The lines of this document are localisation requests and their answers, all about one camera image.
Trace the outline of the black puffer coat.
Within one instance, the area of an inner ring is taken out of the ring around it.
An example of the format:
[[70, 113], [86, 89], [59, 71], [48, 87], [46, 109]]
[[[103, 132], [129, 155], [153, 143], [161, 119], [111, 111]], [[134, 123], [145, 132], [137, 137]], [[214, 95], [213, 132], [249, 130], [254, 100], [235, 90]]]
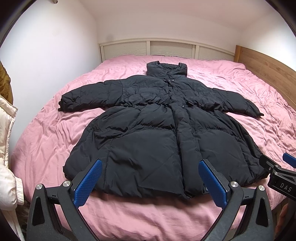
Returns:
[[239, 93], [187, 77], [187, 65], [147, 64], [145, 75], [84, 85], [62, 95], [59, 111], [102, 108], [63, 168], [73, 179], [102, 161], [95, 189], [121, 197], [189, 199], [206, 187], [198, 164], [208, 160], [227, 180], [247, 186], [267, 177], [261, 150], [231, 114], [260, 118]]

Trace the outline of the cream white jacket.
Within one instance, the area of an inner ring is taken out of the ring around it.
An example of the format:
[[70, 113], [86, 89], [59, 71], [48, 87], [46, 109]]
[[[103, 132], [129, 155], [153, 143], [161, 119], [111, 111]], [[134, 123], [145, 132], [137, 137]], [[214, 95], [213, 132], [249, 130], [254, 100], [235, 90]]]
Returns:
[[9, 140], [18, 109], [1, 97], [1, 211], [10, 228], [24, 240], [16, 208], [24, 204], [23, 182], [10, 169]]

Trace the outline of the wooden side bed board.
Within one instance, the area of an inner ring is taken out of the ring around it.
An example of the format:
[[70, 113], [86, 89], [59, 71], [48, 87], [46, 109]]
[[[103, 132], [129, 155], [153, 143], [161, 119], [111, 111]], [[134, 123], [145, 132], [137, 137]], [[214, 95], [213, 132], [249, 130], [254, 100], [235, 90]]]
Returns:
[[234, 61], [245, 65], [258, 78], [272, 86], [292, 108], [295, 108], [295, 71], [266, 54], [237, 45]]

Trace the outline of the pink bed duvet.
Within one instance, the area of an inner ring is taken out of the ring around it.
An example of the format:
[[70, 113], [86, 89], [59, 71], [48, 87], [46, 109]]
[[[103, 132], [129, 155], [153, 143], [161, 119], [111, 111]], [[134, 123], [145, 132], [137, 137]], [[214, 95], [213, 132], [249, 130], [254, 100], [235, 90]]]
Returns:
[[102, 240], [200, 240], [220, 213], [203, 159], [240, 185], [266, 185], [266, 154], [295, 154], [295, 110], [243, 64], [174, 57], [104, 61], [63, 87], [22, 133], [11, 164], [37, 184], [102, 175], [80, 211]]

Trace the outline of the brown garment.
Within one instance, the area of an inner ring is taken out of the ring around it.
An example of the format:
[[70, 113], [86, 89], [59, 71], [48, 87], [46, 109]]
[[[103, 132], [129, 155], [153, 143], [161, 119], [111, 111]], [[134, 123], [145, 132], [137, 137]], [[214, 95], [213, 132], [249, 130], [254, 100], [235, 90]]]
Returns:
[[1, 62], [0, 62], [0, 94], [10, 104], [13, 104], [14, 99], [13, 99], [13, 92], [11, 88], [11, 79]]

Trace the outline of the white slatted headboard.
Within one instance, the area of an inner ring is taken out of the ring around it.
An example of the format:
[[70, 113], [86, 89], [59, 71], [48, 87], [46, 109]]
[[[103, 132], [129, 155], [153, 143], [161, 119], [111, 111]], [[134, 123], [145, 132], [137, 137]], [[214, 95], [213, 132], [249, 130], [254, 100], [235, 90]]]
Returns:
[[196, 60], [234, 60], [234, 53], [215, 46], [177, 39], [136, 38], [100, 43], [101, 61], [118, 56], [170, 56]]

